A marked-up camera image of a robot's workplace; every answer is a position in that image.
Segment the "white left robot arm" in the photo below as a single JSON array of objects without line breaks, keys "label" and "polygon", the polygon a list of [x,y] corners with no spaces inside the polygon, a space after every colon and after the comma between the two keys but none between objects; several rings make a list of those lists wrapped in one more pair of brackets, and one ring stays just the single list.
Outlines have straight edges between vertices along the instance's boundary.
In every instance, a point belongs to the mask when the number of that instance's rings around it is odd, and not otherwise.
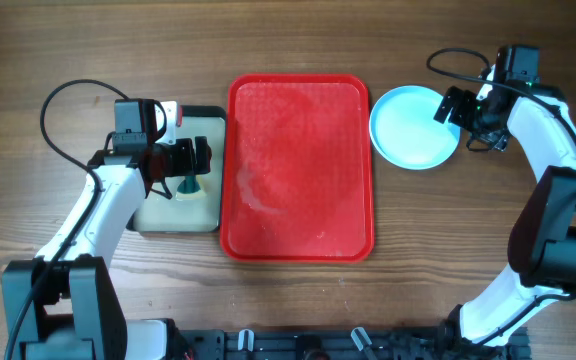
[{"label": "white left robot arm", "polygon": [[110,146],[84,170],[86,185],[57,234],[2,277],[8,359],[184,359],[191,350],[170,320],[128,320],[109,267],[134,213],[168,179],[209,173],[205,137],[180,138],[174,101],[119,99]]}]

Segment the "light blue plate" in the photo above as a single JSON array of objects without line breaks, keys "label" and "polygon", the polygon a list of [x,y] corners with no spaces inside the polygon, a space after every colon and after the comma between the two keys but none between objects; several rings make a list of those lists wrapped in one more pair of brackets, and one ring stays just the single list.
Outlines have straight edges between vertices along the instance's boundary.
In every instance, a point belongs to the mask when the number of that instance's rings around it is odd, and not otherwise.
[{"label": "light blue plate", "polygon": [[370,113],[369,133],[377,152],[408,170],[427,170],[455,152],[460,128],[434,119],[443,96],[423,86],[405,85],[380,97]]}]

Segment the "yellow green sponge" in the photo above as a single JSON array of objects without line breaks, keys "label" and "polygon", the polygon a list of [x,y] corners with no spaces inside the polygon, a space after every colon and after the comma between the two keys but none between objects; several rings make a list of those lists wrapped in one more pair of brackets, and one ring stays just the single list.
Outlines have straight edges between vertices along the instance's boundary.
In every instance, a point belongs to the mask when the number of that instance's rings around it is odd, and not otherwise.
[{"label": "yellow green sponge", "polygon": [[175,199],[190,201],[204,198],[207,195],[204,179],[200,175],[184,176],[177,185]]}]

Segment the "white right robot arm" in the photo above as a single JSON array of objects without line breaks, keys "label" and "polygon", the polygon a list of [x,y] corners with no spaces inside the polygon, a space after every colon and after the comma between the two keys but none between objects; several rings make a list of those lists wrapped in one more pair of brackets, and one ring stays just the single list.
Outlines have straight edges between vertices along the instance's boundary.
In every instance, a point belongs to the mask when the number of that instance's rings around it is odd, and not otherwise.
[{"label": "white right robot arm", "polygon": [[576,127],[563,93],[541,84],[538,65],[538,48],[503,46],[475,77],[480,91],[449,88],[434,115],[483,152],[516,139],[537,181],[510,233],[507,265],[449,323],[448,347],[464,355],[503,346],[548,305],[576,299]]}]

